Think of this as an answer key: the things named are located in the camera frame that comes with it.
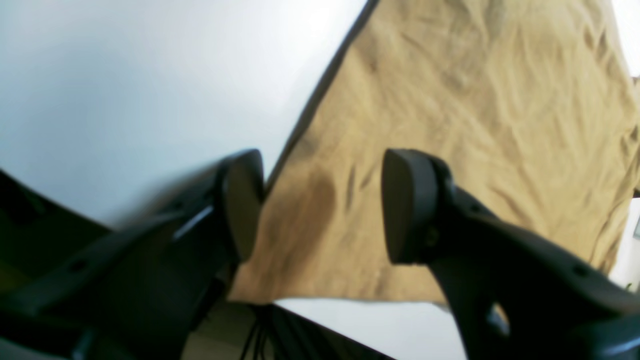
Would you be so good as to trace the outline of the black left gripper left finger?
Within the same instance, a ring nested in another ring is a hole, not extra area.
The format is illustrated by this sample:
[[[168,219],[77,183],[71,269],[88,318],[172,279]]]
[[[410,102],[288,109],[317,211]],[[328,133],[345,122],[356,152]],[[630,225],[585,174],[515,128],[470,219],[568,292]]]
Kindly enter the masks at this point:
[[[29,359],[178,360],[248,260],[264,200],[261,152],[222,158],[158,213],[105,235],[1,298],[1,341]]]

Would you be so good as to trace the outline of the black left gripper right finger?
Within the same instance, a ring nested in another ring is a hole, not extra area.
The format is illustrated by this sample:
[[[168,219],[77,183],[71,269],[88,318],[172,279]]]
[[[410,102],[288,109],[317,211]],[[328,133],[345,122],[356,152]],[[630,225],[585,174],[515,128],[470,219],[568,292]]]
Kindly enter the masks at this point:
[[[639,299],[457,187],[445,161],[389,148],[382,217],[394,265],[425,265],[469,360],[637,360]]]

